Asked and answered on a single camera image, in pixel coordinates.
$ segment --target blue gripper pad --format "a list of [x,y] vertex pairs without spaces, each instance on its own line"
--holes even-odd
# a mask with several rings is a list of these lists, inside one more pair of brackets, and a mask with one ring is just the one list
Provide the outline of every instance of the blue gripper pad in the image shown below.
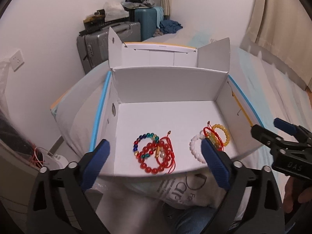
[[230,172],[225,167],[216,153],[215,147],[208,139],[202,140],[202,155],[218,183],[218,186],[228,191],[230,189]]
[[297,133],[297,129],[293,124],[288,123],[282,119],[276,118],[274,119],[274,126],[285,133],[294,136]]
[[109,155],[110,143],[102,140],[94,150],[94,155],[82,174],[80,187],[83,191],[92,188]]

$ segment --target white beaded bracelet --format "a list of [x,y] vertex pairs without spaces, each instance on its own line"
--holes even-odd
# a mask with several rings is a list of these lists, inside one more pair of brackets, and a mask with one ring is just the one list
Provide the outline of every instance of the white beaded bracelet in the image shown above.
[[190,142],[190,151],[191,151],[192,155],[193,155],[199,162],[206,164],[206,161],[205,161],[204,157],[202,156],[202,153],[201,153],[200,151],[197,152],[196,149],[195,149],[195,142],[196,142],[197,140],[199,140],[199,139],[201,139],[201,140],[205,139],[205,135],[204,135],[203,131],[200,131],[200,133],[199,133],[198,135],[194,136],[194,137],[191,139],[191,142]]

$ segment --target box bottom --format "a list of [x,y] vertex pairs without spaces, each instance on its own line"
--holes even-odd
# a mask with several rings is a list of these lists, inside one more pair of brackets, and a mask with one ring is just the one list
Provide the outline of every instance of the box bottom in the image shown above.
[[[116,129],[116,148],[114,161],[114,176],[142,177],[151,176],[140,169],[140,164],[133,153],[133,142],[140,135],[155,133],[159,138],[166,136],[171,131],[176,168],[173,173],[184,173],[207,167],[200,163],[191,154],[189,143],[191,139],[210,121],[212,125],[222,124],[227,127],[217,104],[214,101],[193,102],[152,102],[152,103],[127,103],[119,106],[118,122]],[[216,130],[223,141],[225,135],[221,130]],[[138,145],[141,151],[151,140],[142,140]],[[196,143],[200,151],[200,140]],[[230,158],[237,155],[233,139],[225,148]],[[158,167],[154,155],[145,161],[152,168]],[[158,175],[167,173],[168,169]]]

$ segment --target human hand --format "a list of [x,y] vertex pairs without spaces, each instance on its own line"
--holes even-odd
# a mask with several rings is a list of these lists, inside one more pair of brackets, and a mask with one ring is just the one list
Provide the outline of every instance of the human hand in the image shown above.
[[[297,179],[294,177],[290,177],[286,183],[285,186],[285,197],[283,201],[283,208],[285,213],[290,213],[293,210],[294,205],[294,199],[293,199],[293,193],[294,189],[294,181]],[[300,204],[311,201],[312,199],[312,187],[309,187],[305,189],[299,196],[298,196],[298,202]]]

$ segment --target tied curtain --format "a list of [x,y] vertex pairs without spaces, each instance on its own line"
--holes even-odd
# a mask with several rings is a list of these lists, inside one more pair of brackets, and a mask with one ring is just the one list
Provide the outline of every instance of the tied curtain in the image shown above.
[[247,36],[312,87],[312,21],[299,0],[255,0]]

